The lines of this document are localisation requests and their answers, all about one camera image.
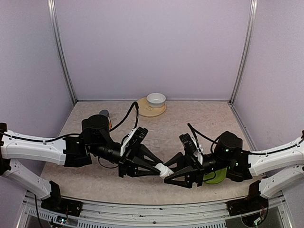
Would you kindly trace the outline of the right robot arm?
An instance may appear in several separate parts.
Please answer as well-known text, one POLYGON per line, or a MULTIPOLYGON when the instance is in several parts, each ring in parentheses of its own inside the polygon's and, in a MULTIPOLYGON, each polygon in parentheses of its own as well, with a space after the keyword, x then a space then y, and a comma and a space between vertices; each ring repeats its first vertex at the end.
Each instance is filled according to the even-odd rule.
POLYGON ((201 186, 206 181, 217 178, 216 171, 225 169, 225 177, 243 182, 262 173, 279 169, 271 177, 258 180, 249 187, 248 196, 243 200, 243 207, 253 211, 277 192, 304 177, 304 138, 263 151, 244 151, 243 141, 235 134, 226 131, 211 145, 211 153, 203 154, 196 139, 189 134, 182 134, 180 140, 185 153, 178 153, 165 164, 158 164, 160 177, 167 184, 191 188, 193 183, 201 186), (211 178, 204 177, 210 173, 211 178))

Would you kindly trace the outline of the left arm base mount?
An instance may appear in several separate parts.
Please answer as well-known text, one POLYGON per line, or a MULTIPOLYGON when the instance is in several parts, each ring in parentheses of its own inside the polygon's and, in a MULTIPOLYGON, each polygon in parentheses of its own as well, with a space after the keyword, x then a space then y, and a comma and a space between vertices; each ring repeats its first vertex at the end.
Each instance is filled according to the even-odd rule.
POLYGON ((41 208, 65 214, 67 216, 71 215, 79 217, 83 203, 78 200, 61 197, 59 185, 53 181, 50 181, 49 183, 51 186, 50 197, 41 201, 41 208))

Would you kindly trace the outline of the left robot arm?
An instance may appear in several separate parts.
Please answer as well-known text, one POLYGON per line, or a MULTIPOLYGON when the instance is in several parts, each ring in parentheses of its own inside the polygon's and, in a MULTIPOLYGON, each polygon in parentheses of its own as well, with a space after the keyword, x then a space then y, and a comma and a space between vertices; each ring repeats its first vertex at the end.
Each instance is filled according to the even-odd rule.
POLYGON ((0 125, 0 174, 19 183, 56 211, 66 206, 59 186, 47 181, 25 168, 18 160, 50 162, 69 168, 92 164, 91 157, 102 158, 117 164, 119 176, 131 177, 160 175, 163 162, 149 151, 142 141, 148 131, 133 128, 124 143, 117 143, 110 137, 108 118, 96 114, 81 122, 80 134, 67 134, 58 138, 39 138, 20 135, 0 125))

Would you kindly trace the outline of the small white pill bottle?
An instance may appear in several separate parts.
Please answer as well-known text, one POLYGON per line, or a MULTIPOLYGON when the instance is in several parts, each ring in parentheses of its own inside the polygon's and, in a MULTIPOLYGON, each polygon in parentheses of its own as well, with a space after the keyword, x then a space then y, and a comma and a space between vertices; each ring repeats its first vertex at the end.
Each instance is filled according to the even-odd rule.
POLYGON ((163 179, 165 179, 166 177, 168 177, 174 173, 169 167, 165 166, 162 163, 156 164, 155 168, 160 171, 159 176, 163 179))

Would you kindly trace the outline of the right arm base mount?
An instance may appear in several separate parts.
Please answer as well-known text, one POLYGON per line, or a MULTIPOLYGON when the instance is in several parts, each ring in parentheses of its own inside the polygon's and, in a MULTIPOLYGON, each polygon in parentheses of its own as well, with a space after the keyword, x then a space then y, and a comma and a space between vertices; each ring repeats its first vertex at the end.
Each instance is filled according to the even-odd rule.
POLYGON ((269 206, 269 200, 263 198, 259 190, 260 180, 250 184, 248 195, 241 199, 229 200, 226 205, 230 216, 257 211, 269 206))

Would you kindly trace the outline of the clear plastic pill organizer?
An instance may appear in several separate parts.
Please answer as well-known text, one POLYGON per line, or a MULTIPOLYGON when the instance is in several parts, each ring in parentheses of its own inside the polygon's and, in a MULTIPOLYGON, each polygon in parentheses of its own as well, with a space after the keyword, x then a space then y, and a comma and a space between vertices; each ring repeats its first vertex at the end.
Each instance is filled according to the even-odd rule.
POLYGON ((161 142, 159 139, 147 139, 143 141, 143 144, 151 151, 156 151, 161 148, 161 142))

